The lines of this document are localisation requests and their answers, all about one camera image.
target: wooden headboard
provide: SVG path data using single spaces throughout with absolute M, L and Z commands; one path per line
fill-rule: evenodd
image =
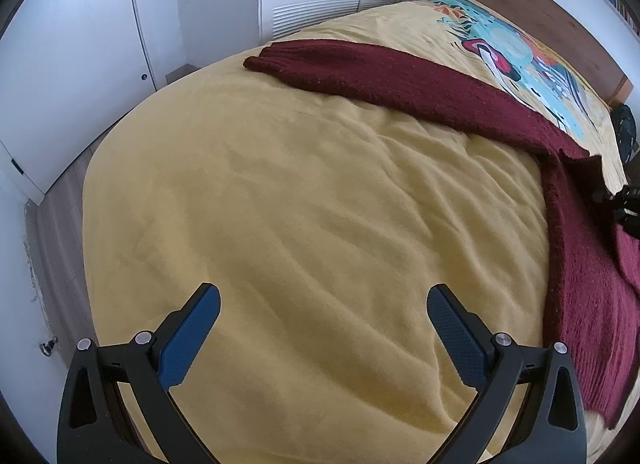
M 553 0 L 476 0 L 560 54 L 609 106 L 633 85 L 590 32 Z

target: yellow bedsheet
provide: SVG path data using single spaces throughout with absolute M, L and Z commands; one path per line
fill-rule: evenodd
M 473 54 L 451 64 L 441 16 L 402 3 L 294 38 L 382 44 L 494 84 Z M 154 329 L 209 281 L 222 313 L 172 395 L 223 463 L 425 462 L 474 396 L 426 317 L 427 290 L 444 282 L 493 331 L 541 343 L 538 166 L 244 70 L 255 53 L 162 89 L 93 157 L 83 236 L 99 341 Z M 615 190 L 613 130 L 602 119 L 599 131 L 589 146 Z

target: burgundy knit garment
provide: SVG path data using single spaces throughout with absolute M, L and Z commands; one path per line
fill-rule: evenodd
M 586 410 L 613 427 L 636 371 L 640 243 L 591 202 L 600 157 L 511 95 L 446 66 L 377 45 L 274 43 L 244 62 L 310 92 L 341 95 L 523 149 L 537 157 L 550 247 L 545 346 L 570 349 Z

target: blue gripper pad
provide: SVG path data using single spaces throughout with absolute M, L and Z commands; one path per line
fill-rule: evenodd
M 462 382 L 482 390 L 487 383 L 484 351 L 438 286 L 427 294 L 427 314 Z
M 211 285 L 162 350 L 158 381 L 164 390 L 180 384 L 220 315 L 220 292 Z

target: black bag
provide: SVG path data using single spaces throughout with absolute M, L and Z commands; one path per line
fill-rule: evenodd
M 631 109 L 626 104 L 620 104 L 611 111 L 611 122 L 616 132 L 618 153 L 622 163 L 626 164 L 631 160 L 636 144 L 636 120 Z

